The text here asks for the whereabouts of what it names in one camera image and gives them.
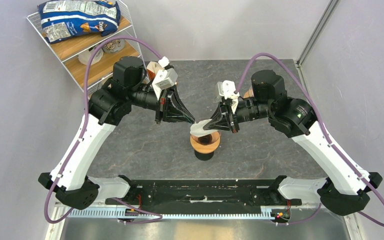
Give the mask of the wooden ring stand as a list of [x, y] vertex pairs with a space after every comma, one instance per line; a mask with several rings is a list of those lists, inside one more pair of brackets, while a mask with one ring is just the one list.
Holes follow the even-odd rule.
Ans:
[[196, 152], [201, 154], [210, 154], [219, 147], [221, 143], [221, 134], [219, 131], [202, 137], [197, 137], [191, 134], [190, 143]]
[[254, 92], [252, 89], [249, 89], [247, 92], [244, 93], [243, 98], [252, 98], [254, 96]]

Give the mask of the red black dripper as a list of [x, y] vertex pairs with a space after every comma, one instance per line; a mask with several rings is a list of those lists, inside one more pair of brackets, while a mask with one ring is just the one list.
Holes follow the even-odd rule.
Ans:
[[214, 156], [214, 152], [201, 153], [201, 152], [198, 152], [198, 151], [195, 150], [194, 151], [194, 155], [200, 161], [208, 161], [208, 160], [210, 160]]

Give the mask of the orange white filter box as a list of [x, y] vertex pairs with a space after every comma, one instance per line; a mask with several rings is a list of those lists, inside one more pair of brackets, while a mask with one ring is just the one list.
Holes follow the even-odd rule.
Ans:
[[164, 68], [161, 67], [161, 65], [156, 61], [150, 61], [147, 66], [146, 70], [148, 73], [148, 78], [152, 82], [154, 78], [156, 77], [159, 70], [163, 70]]

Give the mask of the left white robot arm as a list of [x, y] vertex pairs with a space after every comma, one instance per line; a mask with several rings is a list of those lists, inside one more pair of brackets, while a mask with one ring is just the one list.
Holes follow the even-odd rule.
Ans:
[[168, 58], [156, 62], [150, 83], [145, 83], [147, 74], [140, 58], [122, 57], [114, 64], [112, 76], [89, 98], [82, 124], [64, 157], [51, 172], [38, 178], [62, 204], [83, 210], [96, 200], [119, 198], [127, 205], [136, 200], [136, 189], [120, 176], [87, 176], [105, 140], [134, 106], [153, 111], [157, 123], [195, 122], [179, 97], [178, 74]]

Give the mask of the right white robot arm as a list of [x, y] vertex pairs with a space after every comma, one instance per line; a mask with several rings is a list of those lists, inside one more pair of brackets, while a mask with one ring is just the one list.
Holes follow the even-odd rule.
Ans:
[[267, 119], [269, 124], [301, 146], [326, 173], [325, 178], [295, 179], [279, 176], [268, 191], [269, 200], [321, 203], [331, 212], [346, 216], [365, 209], [369, 192], [382, 182], [377, 172], [344, 161], [333, 138], [326, 138], [313, 107], [301, 98], [289, 97], [284, 79], [273, 70], [251, 76], [252, 95], [241, 98], [235, 84], [225, 80], [215, 87], [218, 108], [203, 126], [205, 131], [239, 131], [240, 123]]

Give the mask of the white plastic jug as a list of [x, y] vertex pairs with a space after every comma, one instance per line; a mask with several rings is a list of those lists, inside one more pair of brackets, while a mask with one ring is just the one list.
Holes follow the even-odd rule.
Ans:
[[[85, 50], [78, 54], [77, 59], [79, 62], [83, 65], [87, 65], [89, 62], [89, 59], [91, 58], [92, 52], [95, 50], [95, 46], [90, 47], [88, 50]], [[96, 53], [96, 55], [93, 57], [93, 60], [91, 62], [91, 65], [94, 65], [98, 63], [104, 55], [104, 51], [102, 49], [99, 49], [99, 51]]]

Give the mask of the blue Doritos chip bag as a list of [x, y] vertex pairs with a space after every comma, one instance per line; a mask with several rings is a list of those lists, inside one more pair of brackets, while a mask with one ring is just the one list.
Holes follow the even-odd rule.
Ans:
[[122, 18], [119, 4], [106, 0], [50, 0], [37, 10], [49, 44], [89, 34], [106, 37], [118, 30]]

